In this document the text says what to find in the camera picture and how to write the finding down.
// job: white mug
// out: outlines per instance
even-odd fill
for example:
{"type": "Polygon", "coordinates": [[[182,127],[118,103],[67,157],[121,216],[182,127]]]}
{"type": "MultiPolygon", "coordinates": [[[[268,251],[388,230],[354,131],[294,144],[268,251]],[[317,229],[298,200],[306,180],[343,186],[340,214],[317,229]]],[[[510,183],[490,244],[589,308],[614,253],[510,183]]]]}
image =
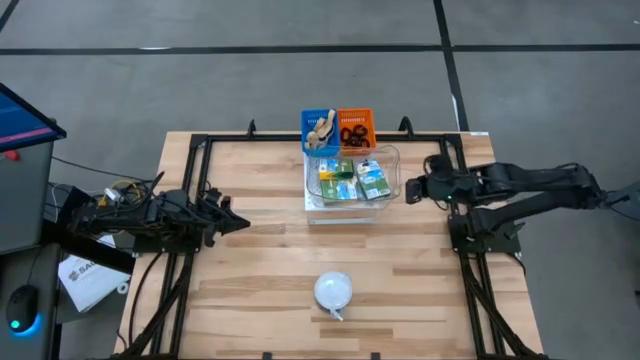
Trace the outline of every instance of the white mug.
{"type": "Polygon", "coordinates": [[[343,321],[342,310],[353,295],[351,277],[337,271],[326,272],[316,281],[314,294],[318,304],[327,309],[331,317],[343,321]]]}

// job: orange basket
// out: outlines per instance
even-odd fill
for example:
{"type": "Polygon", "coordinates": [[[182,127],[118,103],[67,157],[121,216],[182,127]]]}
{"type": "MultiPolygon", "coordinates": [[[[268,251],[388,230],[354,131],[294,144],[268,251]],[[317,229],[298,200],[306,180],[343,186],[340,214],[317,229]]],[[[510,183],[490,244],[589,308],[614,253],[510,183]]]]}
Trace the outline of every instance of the orange basket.
{"type": "Polygon", "coordinates": [[[366,154],[376,147],[373,110],[369,108],[338,109],[338,130],[343,155],[366,154]]]}

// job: brown object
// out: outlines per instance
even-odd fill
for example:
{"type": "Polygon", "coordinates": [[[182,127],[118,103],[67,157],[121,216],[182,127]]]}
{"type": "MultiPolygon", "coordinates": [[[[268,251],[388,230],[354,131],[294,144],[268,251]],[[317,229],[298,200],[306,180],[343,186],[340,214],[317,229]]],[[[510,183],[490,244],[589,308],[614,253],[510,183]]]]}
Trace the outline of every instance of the brown object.
{"type": "Polygon", "coordinates": [[[340,140],[342,144],[349,147],[371,147],[371,143],[367,140],[369,131],[364,125],[356,125],[353,129],[342,128],[340,130],[340,140]]]}
{"type": "MultiPolygon", "coordinates": [[[[167,134],[158,169],[166,173],[156,192],[180,187],[190,137],[167,134]]],[[[462,138],[469,166],[494,161],[488,136],[462,138]]],[[[435,143],[393,145],[405,180],[421,174],[424,157],[439,151],[435,143]]],[[[201,159],[200,151],[193,186],[201,159]]],[[[371,352],[383,359],[475,358],[448,213],[432,201],[406,205],[400,195],[375,225],[308,226],[303,176],[297,142],[214,143],[209,181],[233,197],[233,210],[251,227],[218,237],[213,248],[196,255],[180,358],[257,359],[264,351],[275,359],[368,359],[371,352]],[[314,282],[329,270],[353,279],[345,322],[331,319],[314,301],[314,282]]],[[[524,343],[541,352],[522,269],[506,255],[487,257],[498,308],[524,343]]],[[[128,333],[133,295],[152,258],[136,260],[122,334],[128,333]]],[[[141,292],[136,335],[157,309],[166,258],[155,264],[141,292]]],[[[179,259],[176,276],[181,267],[179,259]]],[[[164,352],[173,314],[165,322],[164,352]]],[[[480,314],[491,352],[488,321],[480,314]]],[[[122,351],[120,343],[115,351],[122,351]]]]}

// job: cable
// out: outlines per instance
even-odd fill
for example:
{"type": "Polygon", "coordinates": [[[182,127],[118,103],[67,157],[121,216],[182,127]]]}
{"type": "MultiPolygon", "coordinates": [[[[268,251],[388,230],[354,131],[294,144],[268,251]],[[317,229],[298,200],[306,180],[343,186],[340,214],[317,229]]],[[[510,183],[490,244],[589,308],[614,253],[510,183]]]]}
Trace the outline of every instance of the cable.
{"type": "MultiPolygon", "coordinates": [[[[131,211],[134,211],[134,210],[140,208],[142,206],[142,204],[144,204],[147,200],[149,200],[149,198],[151,198],[153,196],[153,189],[156,187],[156,185],[158,185],[158,183],[160,182],[160,180],[162,179],[163,176],[164,176],[164,171],[161,172],[160,174],[158,174],[158,176],[156,176],[156,178],[151,183],[151,186],[149,187],[149,191],[147,191],[147,193],[144,195],[144,197],[137,204],[131,205],[131,206],[123,208],[123,209],[118,208],[118,209],[116,209],[114,211],[110,211],[110,212],[106,212],[104,214],[100,214],[100,216],[98,216],[96,218],[105,217],[105,216],[111,216],[111,215],[117,214],[117,213],[131,212],[131,211]]],[[[93,219],[91,219],[91,221],[89,221],[89,223],[87,224],[87,226],[89,228],[91,228],[91,223],[96,218],[93,218],[93,219]]]]}
{"type": "Polygon", "coordinates": [[[427,156],[426,158],[424,158],[424,160],[422,161],[422,170],[424,170],[424,174],[425,175],[429,175],[429,171],[427,170],[427,163],[429,162],[429,157],[427,156]]]}
{"type": "Polygon", "coordinates": [[[629,215],[627,215],[627,214],[623,213],[623,212],[622,212],[622,211],[620,211],[620,210],[616,210],[616,209],[614,209],[614,208],[613,208],[613,206],[609,206],[609,207],[608,207],[608,209],[609,209],[609,210],[611,210],[611,211],[613,211],[613,212],[615,212],[616,214],[618,214],[618,215],[620,215],[620,216],[626,217],[626,218],[627,218],[627,219],[629,219],[629,220],[633,220],[633,221],[640,221],[640,219],[638,219],[638,218],[634,218],[633,216],[629,216],[629,215]]]}
{"type": "Polygon", "coordinates": [[[122,175],[122,174],[118,174],[118,173],[114,173],[114,172],[110,172],[110,171],[98,170],[98,169],[94,169],[94,168],[91,168],[91,167],[88,167],[88,166],[75,164],[75,163],[72,163],[71,161],[63,160],[63,159],[60,159],[60,158],[55,157],[55,156],[52,156],[51,158],[54,159],[54,160],[57,160],[57,161],[59,161],[59,162],[61,162],[63,164],[67,164],[67,165],[70,165],[70,166],[75,166],[75,167],[80,168],[80,169],[93,171],[93,172],[97,172],[97,173],[100,173],[100,174],[123,177],[123,178],[138,180],[138,181],[142,181],[142,182],[151,182],[151,180],[145,180],[145,179],[138,178],[138,177],[135,177],[135,176],[122,175]]]}
{"type": "Polygon", "coordinates": [[[58,185],[60,185],[60,184],[55,184],[55,185],[51,188],[51,196],[53,196],[53,203],[55,204],[55,208],[56,208],[56,219],[55,219],[55,221],[54,221],[54,223],[55,223],[55,224],[57,224],[57,223],[58,223],[58,214],[59,214],[59,211],[58,211],[58,201],[56,201],[56,192],[55,192],[55,190],[56,190],[56,186],[58,186],[58,185]]]}
{"type": "Polygon", "coordinates": [[[33,274],[33,268],[36,265],[36,261],[38,260],[38,257],[40,257],[40,253],[42,252],[42,249],[44,249],[44,246],[40,246],[38,248],[38,252],[36,253],[36,256],[33,258],[33,262],[31,263],[31,270],[29,270],[29,277],[27,278],[27,285],[29,285],[29,283],[31,282],[31,274],[33,274]]]}
{"type": "Polygon", "coordinates": [[[518,264],[520,264],[520,267],[522,267],[522,272],[524,273],[524,276],[527,276],[527,268],[524,266],[524,263],[522,262],[522,260],[520,260],[518,255],[514,253],[505,253],[505,254],[507,254],[507,256],[509,256],[510,258],[513,258],[513,260],[517,261],[518,264]]]}
{"type": "MultiPolygon", "coordinates": [[[[136,183],[134,183],[131,180],[118,180],[118,181],[114,182],[113,184],[111,184],[111,186],[109,186],[109,188],[117,190],[115,188],[115,186],[118,185],[118,184],[122,184],[122,183],[126,183],[126,184],[129,184],[130,186],[133,186],[133,188],[136,190],[136,193],[138,194],[138,199],[142,198],[142,194],[140,193],[140,190],[138,190],[138,186],[136,185],[136,183]]],[[[107,198],[107,194],[105,193],[104,195],[102,195],[102,200],[101,201],[104,201],[106,198],[107,198]]]]}
{"type": "Polygon", "coordinates": [[[122,341],[122,344],[124,345],[124,350],[127,350],[129,348],[129,345],[127,345],[127,340],[125,340],[124,337],[120,335],[120,329],[116,329],[116,335],[118,335],[118,338],[122,341]]]}
{"type": "Polygon", "coordinates": [[[433,202],[436,204],[436,206],[442,210],[442,211],[449,211],[449,203],[445,201],[445,206],[442,207],[442,205],[440,205],[440,203],[437,200],[433,200],[433,202]]]}
{"type": "MultiPolygon", "coordinates": [[[[60,186],[62,184],[58,183],[58,184],[54,184],[51,181],[49,181],[47,184],[49,184],[49,186],[60,186]]],[[[66,192],[67,194],[71,195],[71,191],[65,189],[65,188],[58,188],[58,190],[62,190],[64,192],[66,192]]]]}
{"type": "Polygon", "coordinates": [[[131,305],[131,315],[129,316],[129,344],[133,344],[133,319],[136,317],[136,305],[138,305],[138,297],[140,296],[140,290],[142,289],[142,285],[144,281],[147,279],[149,275],[149,271],[153,267],[153,264],[158,261],[158,259],[162,256],[162,253],[158,253],[149,263],[144,274],[140,278],[140,285],[138,285],[138,289],[136,289],[136,295],[133,297],[133,304],[131,305]]]}

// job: monitor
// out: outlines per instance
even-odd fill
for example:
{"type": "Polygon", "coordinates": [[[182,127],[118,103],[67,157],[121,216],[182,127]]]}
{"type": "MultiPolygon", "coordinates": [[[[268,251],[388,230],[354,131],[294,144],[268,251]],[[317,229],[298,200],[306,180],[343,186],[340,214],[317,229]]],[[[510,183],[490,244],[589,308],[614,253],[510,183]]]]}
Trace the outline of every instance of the monitor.
{"type": "Polygon", "coordinates": [[[0,152],[67,137],[67,132],[0,83],[0,152]]]}

